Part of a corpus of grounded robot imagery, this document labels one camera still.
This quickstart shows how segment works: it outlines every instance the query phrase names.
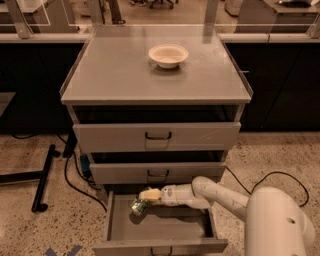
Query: white bowl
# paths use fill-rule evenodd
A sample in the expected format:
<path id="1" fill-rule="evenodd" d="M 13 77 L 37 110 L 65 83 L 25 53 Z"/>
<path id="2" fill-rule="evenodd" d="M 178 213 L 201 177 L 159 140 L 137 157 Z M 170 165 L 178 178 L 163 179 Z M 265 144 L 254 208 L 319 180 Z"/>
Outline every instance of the white bowl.
<path id="1" fill-rule="evenodd" d="M 149 50 L 149 57 L 162 68 L 175 68 L 188 55 L 184 47 L 176 44 L 161 44 Z"/>

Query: floor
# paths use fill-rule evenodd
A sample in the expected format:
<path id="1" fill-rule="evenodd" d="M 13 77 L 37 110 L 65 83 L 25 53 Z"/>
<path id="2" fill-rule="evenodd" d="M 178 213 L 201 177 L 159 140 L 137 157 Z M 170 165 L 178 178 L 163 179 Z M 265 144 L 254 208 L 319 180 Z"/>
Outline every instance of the floor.
<path id="1" fill-rule="evenodd" d="M 123 18 L 128 24 L 143 23 L 203 23 L 204 0 L 180 0 L 173 10 L 167 5 L 130 6 L 128 0 L 120 0 Z M 75 13 L 77 22 L 90 23 L 90 18 Z M 110 12 L 106 18 L 110 21 Z M 217 15 L 219 24 L 236 24 L 219 3 Z M 219 26 L 219 32 L 230 32 L 232 26 Z M 50 144 L 63 152 L 64 142 L 56 135 L 38 135 L 29 139 L 16 139 L 0 135 L 0 174 L 41 170 Z M 320 179 L 320 132 L 302 133 L 240 133 L 235 146 L 227 157 L 228 167 L 247 188 L 252 188 L 264 175 L 282 171 L 294 175 L 309 190 L 309 203 L 302 208 L 313 222 L 317 241 L 320 232 L 319 196 Z M 79 164 L 79 148 L 76 148 Z M 32 213 L 31 207 L 37 189 L 37 182 L 0 186 L 0 255 L 1 256 L 90 256 L 92 246 L 104 239 L 106 214 L 96 201 L 68 186 L 67 176 L 76 187 L 92 196 L 105 200 L 103 191 L 88 186 L 78 175 L 74 158 L 61 156 L 51 165 L 43 202 L 48 210 Z M 246 194 L 233 176 L 226 170 L 221 184 Z M 270 176 L 260 186 L 274 186 L 284 190 L 297 203 L 305 200 L 301 186 L 281 175 Z M 217 256 L 244 255 L 244 224 L 218 204 L 213 206 L 215 224 L 219 238 L 229 240 L 223 254 Z M 315 242 L 308 249 L 308 256 L 317 256 L 320 243 Z"/>

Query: black table leg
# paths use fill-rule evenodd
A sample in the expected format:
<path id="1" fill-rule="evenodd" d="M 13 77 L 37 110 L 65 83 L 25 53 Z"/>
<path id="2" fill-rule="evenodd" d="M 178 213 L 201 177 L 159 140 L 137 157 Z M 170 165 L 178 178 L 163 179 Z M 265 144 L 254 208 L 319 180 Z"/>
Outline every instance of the black table leg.
<path id="1" fill-rule="evenodd" d="M 52 158 L 58 157 L 60 155 L 60 153 L 58 151 L 56 151 L 55 148 L 56 147 L 53 144 L 50 145 L 50 147 L 49 147 L 47 158 L 44 163 L 43 170 L 41 172 L 40 181 L 39 181 L 39 185 L 37 188 L 37 193 L 36 193 L 36 196 L 33 201 L 32 212 L 44 212 L 48 209 L 48 205 L 42 204 L 41 200 L 42 200 L 44 188 L 46 186 L 46 181 L 47 181 L 47 177 L 49 174 Z"/>

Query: drawer front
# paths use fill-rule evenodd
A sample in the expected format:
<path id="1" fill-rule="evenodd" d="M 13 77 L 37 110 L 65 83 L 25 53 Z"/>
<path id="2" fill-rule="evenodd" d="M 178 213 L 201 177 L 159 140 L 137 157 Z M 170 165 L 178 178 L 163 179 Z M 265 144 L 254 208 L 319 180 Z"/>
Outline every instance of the drawer front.
<path id="1" fill-rule="evenodd" d="M 76 124 L 73 129 L 84 153 L 228 150 L 240 123 Z"/>
<path id="2" fill-rule="evenodd" d="M 190 183 L 196 176 L 219 181 L 223 163 L 91 164 L 97 184 Z"/>
<path id="3" fill-rule="evenodd" d="M 227 245 L 226 239 L 118 241 L 95 245 L 93 250 L 96 256 L 186 256 L 222 253 Z"/>

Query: drawer handle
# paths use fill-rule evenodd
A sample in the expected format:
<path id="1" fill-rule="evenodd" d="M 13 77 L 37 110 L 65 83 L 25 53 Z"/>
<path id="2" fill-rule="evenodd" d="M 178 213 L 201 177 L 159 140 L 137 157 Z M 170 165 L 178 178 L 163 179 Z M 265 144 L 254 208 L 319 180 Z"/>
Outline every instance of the drawer handle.
<path id="1" fill-rule="evenodd" d="M 171 136 L 172 136 L 171 132 L 169 132 L 167 137 L 152 137 L 152 136 L 149 136 L 148 132 L 145 133 L 145 137 L 148 140 L 168 140 L 171 138 Z"/>
<path id="2" fill-rule="evenodd" d="M 172 246 L 170 246 L 170 252 L 168 252 L 167 254 L 164 254 L 164 253 L 154 254 L 153 247 L 151 247 L 151 256 L 157 256 L 157 255 L 161 255 L 161 256 L 170 256 L 170 255 L 172 255 Z"/>
<path id="3" fill-rule="evenodd" d="M 169 176 L 169 170 L 167 170 L 167 172 L 165 174 L 152 174 L 150 172 L 150 170 L 148 170 L 148 176 L 149 177 L 161 177 L 161 178 L 168 177 Z"/>

